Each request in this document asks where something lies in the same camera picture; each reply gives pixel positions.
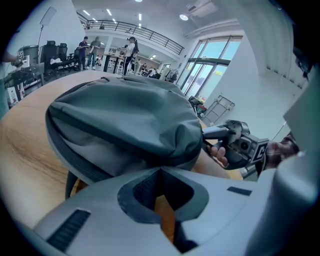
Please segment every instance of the white pillar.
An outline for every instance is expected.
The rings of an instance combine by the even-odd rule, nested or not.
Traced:
[[[108,41],[105,44],[105,48],[104,48],[104,53],[107,54],[109,53],[109,49],[112,43],[112,40],[114,39],[113,36],[109,36]],[[101,70],[104,70],[104,66],[105,66],[105,61],[106,61],[106,56],[102,57],[102,65],[101,65]]]

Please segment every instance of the office chair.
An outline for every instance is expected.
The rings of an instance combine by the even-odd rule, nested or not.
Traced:
[[[65,73],[58,73],[58,68],[65,66],[65,62],[50,64],[51,59],[58,58],[58,47],[55,41],[47,41],[46,45],[42,46],[40,62],[44,63],[45,80],[53,73],[58,79],[58,75],[65,76]]]
[[[71,72],[71,64],[74,63],[72,55],[70,54],[69,56],[67,56],[67,44],[61,42],[60,45],[57,46],[58,48],[58,57],[60,58],[60,60],[65,63],[65,65],[63,66],[63,69],[65,69],[65,67],[67,67],[66,69],[69,71],[69,73]]]

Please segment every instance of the balcony railing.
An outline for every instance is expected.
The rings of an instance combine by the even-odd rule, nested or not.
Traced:
[[[87,20],[79,13],[78,17],[85,30],[120,31],[127,33],[128,37],[129,35],[139,36],[141,38],[153,41],[178,55],[184,49],[184,47],[182,47],[180,44],[176,43],[175,41],[172,41],[166,36],[163,36],[157,32],[154,32],[144,27],[139,27],[137,25],[121,21],[117,21],[115,23],[114,21],[110,20]]]

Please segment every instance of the vent grille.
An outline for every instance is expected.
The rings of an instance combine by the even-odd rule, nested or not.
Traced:
[[[47,242],[61,252],[65,252],[74,240],[90,212],[77,209],[47,240]]]

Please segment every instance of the glass door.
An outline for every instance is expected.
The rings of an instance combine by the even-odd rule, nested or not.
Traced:
[[[190,84],[193,83],[193,81],[195,80],[195,78],[198,75],[198,71],[201,68],[201,64],[195,64],[194,69],[192,70],[191,74],[188,76],[185,84],[183,85],[183,88],[181,89],[181,91],[185,94],[185,92],[189,89]]]
[[[226,70],[227,67],[223,65],[217,65],[215,67],[214,71],[211,72],[205,84],[201,87],[199,91],[197,91],[196,97],[198,100],[201,100],[203,102],[206,101],[206,99],[216,88],[217,84],[219,83],[220,79],[222,78]]]
[[[189,62],[186,68],[182,71],[181,76],[179,77],[178,81],[176,82],[176,85],[181,89],[182,85],[184,84],[184,81],[186,80],[190,70],[192,69],[194,62]]]
[[[192,83],[189,85],[188,90],[186,91],[186,98],[189,99],[191,96],[196,96],[197,92],[201,88],[204,81],[207,79],[207,76],[210,74],[213,66],[202,64],[199,68],[199,72]]]

